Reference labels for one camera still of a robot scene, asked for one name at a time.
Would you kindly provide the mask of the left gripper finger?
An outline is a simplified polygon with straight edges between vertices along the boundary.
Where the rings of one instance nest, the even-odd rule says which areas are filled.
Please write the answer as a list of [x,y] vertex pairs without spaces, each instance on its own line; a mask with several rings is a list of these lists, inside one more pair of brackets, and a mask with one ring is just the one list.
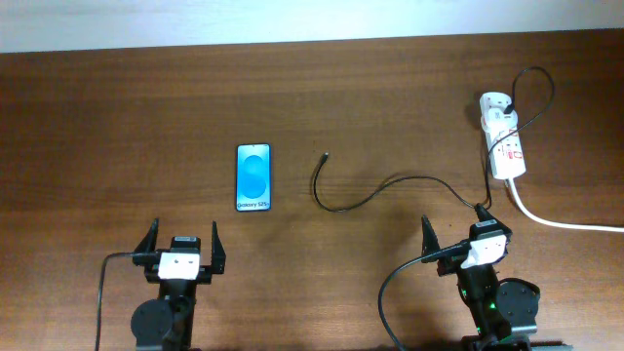
[[221,275],[225,270],[226,253],[218,236],[217,224],[212,223],[211,236],[211,273],[213,275]]
[[133,251],[132,262],[135,266],[153,265],[157,258],[156,242],[159,229],[159,219],[154,218],[147,233]]

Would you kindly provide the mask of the blue Galaxy smartphone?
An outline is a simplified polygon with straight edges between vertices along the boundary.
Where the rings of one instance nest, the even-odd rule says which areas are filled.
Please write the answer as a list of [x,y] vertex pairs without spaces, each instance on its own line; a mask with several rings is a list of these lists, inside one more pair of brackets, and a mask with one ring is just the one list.
[[238,212],[271,209],[271,147],[268,143],[237,147],[236,195]]

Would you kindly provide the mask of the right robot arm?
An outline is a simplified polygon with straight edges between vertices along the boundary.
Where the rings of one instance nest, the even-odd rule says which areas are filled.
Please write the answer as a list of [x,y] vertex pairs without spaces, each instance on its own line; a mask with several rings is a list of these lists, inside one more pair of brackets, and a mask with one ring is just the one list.
[[494,265],[508,253],[512,230],[483,206],[469,236],[441,248],[427,216],[421,218],[425,263],[435,262],[439,276],[454,274],[458,293],[468,307],[477,333],[462,338],[466,350],[529,350],[529,337],[537,332],[540,289],[518,279],[500,280]]

